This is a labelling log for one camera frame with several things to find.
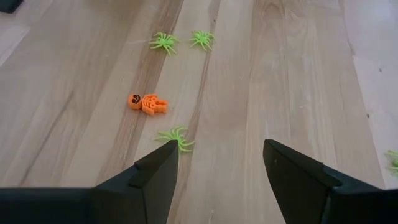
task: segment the green plastic spider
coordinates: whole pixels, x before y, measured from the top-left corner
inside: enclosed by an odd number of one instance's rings
[[[398,177],[398,152],[388,150],[386,154],[392,160],[391,165],[387,169],[390,170],[392,175]]]
[[[192,152],[192,150],[186,149],[187,146],[193,145],[195,142],[192,141],[190,143],[186,143],[185,136],[180,134],[181,131],[186,131],[187,128],[185,127],[176,127],[171,130],[171,132],[159,132],[159,137],[157,137],[156,141],[170,141],[170,140],[177,140],[178,141],[178,148],[182,152]]]
[[[149,42],[150,44],[157,44],[156,46],[151,47],[151,49],[156,49],[159,47],[163,47],[167,53],[171,56],[170,50],[177,54],[176,51],[173,49],[174,42],[179,42],[179,40],[173,35],[167,35],[163,32],[158,32],[154,35],[156,38],[155,41]]]
[[[211,50],[210,43],[212,40],[215,40],[215,37],[213,34],[209,32],[195,31],[193,33],[193,38],[189,40],[194,41],[191,47],[193,47],[196,44],[200,44],[201,47],[203,47],[203,50],[207,51],[206,47],[208,47]]]

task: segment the wooden floor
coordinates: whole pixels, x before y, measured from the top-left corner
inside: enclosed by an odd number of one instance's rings
[[[0,14],[0,185],[92,186],[189,128],[169,223],[283,223],[262,161],[278,140],[398,187],[398,1],[25,0]],[[190,49],[193,30],[216,36]],[[152,50],[178,36],[178,55]],[[157,93],[166,115],[126,106]]]

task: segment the floor plank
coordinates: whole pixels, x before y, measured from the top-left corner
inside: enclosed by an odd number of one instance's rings
[[[168,223],[284,223],[267,138],[397,187],[397,4],[388,0],[26,0],[0,14],[0,185],[93,186],[186,126]],[[194,30],[213,50],[190,48]],[[157,32],[177,55],[150,49]],[[154,117],[129,94],[169,101]]]

